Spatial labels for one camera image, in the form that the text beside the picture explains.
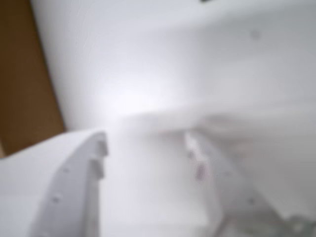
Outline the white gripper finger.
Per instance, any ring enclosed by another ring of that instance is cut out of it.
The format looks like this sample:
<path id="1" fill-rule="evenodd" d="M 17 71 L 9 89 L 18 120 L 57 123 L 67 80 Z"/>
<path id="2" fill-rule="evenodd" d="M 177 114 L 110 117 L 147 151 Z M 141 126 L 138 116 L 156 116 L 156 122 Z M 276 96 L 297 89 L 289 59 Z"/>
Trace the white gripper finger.
<path id="1" fill-rule="evenodd" d="M 0 161 L 3 237 L 98 237 L 103 131 L 64 133 Z"/>
<path id="2" fill-rule="evenodd" d="M 290 225 L 207 138 L 186 132 L 185 145 L 203 196 L 209 236 L 291 236 Z"/>

